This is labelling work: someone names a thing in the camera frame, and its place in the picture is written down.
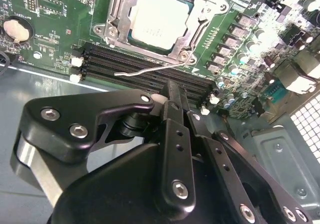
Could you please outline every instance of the green circuit board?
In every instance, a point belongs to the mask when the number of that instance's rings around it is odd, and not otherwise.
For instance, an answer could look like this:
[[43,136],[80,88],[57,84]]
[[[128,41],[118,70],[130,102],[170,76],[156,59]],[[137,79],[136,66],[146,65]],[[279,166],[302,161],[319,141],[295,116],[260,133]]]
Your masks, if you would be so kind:
[[[17,15],[26,19],[34,29],[34,36],[26,44],[18,46],[5,36],[0,36],[0,49],[19,55],[19,61],[27,65],[33,65],[46,70],[69,74],[70,55],[72,49],[90,42],[106,48],[111,48],[103,39],[93,32],[93,26],[105,23],[110,0],[0,0],[0,26],[10,15]],[[279,15],[270,9],[261,0],[226,0],[229,3],[229,10],[224,14],[217,14],[213,17],[209,27],[199,41],[194,51],[197,57],[195,65],[178,67],[182,72],[190,73],[204,79],[216,80],[223,77],[225,89],[232,92],[236,102],[230,108],[230,115],[235,118],[245,117],[251,102],[257,96],[261,96],[268,88],[264,79],[264,73],[260,66],[263,63],[263,56],[268,54],[271,57],[278,56],[276,65],[284,59],[291,59],[298,51],[291,47],[275,48],[281,43],[280,36],[292,24],[296,24],[313,36],[319,35],[319,30],[307,22],[301,4],[293,6],[284,22],[276,22]],[[223,67],[215,72],[208,70],[207,63],[211,61],[222,43],[225,34],[230,32],[230,26],[237,23],[235,20],[239,14],[255,20],[254,25],[246,27],[248,35],[239,38],[239,44],[234,48],[234,53],[227,57]],[[249,40],[255,40],[254,32],[258,28],[272,31],[270,40],[261,44],[259,52],[250,53],[246,47]],[[150,60],[149,57],[132,53],[119,48],[119,52],[128,53],[137,57]],[[34,52],[42,54],[41,59],[34,58]],[[237,59],[240,52],[250,56],[250,64],[241,64]],[[228,70],[231,64],[239,67],[239,74],[232,75]]]

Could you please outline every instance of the screw hole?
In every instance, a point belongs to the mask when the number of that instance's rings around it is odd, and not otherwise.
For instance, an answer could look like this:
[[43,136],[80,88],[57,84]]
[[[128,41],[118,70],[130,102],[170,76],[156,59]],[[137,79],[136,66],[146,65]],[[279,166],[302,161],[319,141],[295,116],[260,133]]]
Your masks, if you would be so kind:
[[227,166],[227,165],[223,165],[223,168],[228,172],[228,171],[230,171],[230,168]]
[[179,145],[179,144],[177,144],[175,147],[176,147],[177,150],[180,151],[180,152],[182,152],[182,151],[184,150],[184,148],[183,148],[181,145]]

